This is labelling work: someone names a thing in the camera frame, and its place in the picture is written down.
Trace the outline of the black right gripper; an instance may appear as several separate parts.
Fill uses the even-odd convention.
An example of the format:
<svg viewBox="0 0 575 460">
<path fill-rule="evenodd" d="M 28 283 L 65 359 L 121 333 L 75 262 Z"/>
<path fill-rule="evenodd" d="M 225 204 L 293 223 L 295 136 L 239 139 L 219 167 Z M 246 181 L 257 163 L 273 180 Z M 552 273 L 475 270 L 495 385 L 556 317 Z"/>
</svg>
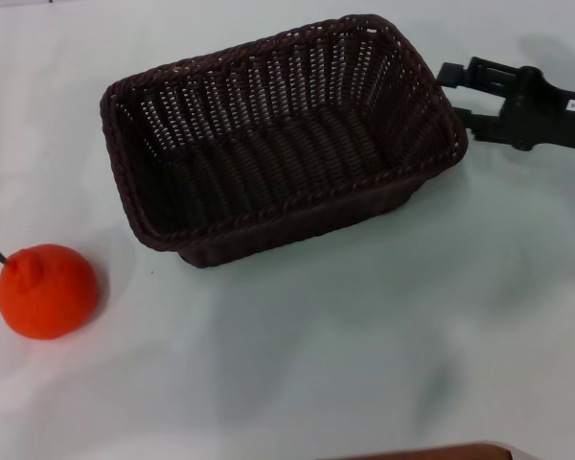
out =
<svg viewBox="0 0 575 460">
<path fill-rule="evenodd" d="M 465 87 L 506 99 L 499 116 L 455 107 L 480 142 L 504 142 L 529 151 L 539 144 L 575 149 L 575 92 L 549 83 L 535 67 L 511 67 L 473 57 L 467 67 L 444 62 L 436 77 L 447 88 Z"/>
</svg>

